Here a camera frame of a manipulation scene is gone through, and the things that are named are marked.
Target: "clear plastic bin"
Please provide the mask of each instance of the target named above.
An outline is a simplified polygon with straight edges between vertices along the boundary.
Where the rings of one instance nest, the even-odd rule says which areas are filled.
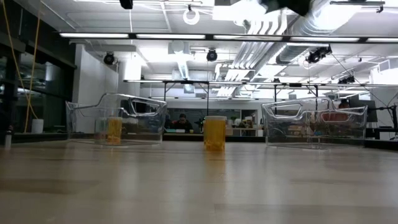
[[[66,102],[66,108],[69,140],[112,146],[162,142],[164,101],[105,93],[97,105]]]
[[[368,107],[336,109],[329,98],[262,105],[267,145],[328,149],[363,146]]]

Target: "yellow cable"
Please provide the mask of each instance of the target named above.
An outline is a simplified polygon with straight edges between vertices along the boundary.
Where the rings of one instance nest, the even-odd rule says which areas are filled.
[[[8,23],[7,10],[6,10],[6,1],[2,2],[2,9],[4,11],[4,17],[6,19],[6,27],[7,27],[7,32],[8,32],[8,39],[9,39],[10,45],[11,45],[12,57],[14,58],[14,63],[15,63],[15,67],[16,67],[16,70],[17,70],[18,77],[19,77],[19,81],[21,82],[21,86],[24,89],[26,100],[28,101],[29,98],[28,98],[28,96],[27,96],[27,94],[25,92],[24,82],[22,81],[21,73],[19,72],[19,66],[18,66],[18,62],[17,62],[17,57],[15,56],[15,52],[14,52],[14,45],[12,44],[12,37],[11,37],[11,33],[10,33],[10,27],[9,27],[9,23]],[[35,114],[35,112],[34,112],[34,110],[32,108],[32,105],[30,106],[30,109],[32,110],[33,116],[37,119],[38,117],[36,116],[36,114]]]
[[[36,37],[35,37],[35,49],[33,52],[33,65],[32,65],[32,73],[30,74],[30,87],[29,87],[29,99],[27,101],[27,108],[26,108],[26,119],[25,119],[25,130],[24,133],[27,131],[27,121],[29,120],[29,108],[32,107],[30,103],[31,95],[32,95],[32,85],[33,85],[33,75],[35,73],[35,64],[36,64],[36,52],[37,52],[37,39],[39,38],[39,28],[40,28],[40,9],[42,7],[42,2],[39,1],[39,10],[37,13],[37,28],[36,28]]]

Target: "yellow liquid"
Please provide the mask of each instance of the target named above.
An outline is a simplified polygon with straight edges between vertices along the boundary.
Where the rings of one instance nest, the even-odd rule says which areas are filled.
[[[107,142],[111,144],[120,144],[121,136],[122,136],[122,119],[108,118]]]
[[[206,120],[204,126],[205,149],[209,151],[225,150],[225,121]]]

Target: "cup of yellow liquid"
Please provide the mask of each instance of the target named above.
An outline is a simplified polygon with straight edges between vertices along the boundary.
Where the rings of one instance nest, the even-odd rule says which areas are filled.
[[[206,116],[204,125],[204,143],[206,150],[225,150],[225,126],[225,116]]]
[[[108,144],[120,144],[122,136],[123,118],[109,117],[108,118],[108,133],[106,141]]]

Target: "monitor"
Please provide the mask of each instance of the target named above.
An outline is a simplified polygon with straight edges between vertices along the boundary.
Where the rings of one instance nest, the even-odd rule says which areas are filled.
[[[374,100],[351,99],[349,101],[350,108],[356,108],[356,107],[362,107],[362,106],[368,106],[368,117],[366,118],[366,122],[377,122],[378,121],[377,111],[370,110],[370,109],[376,109],[376,102]]]

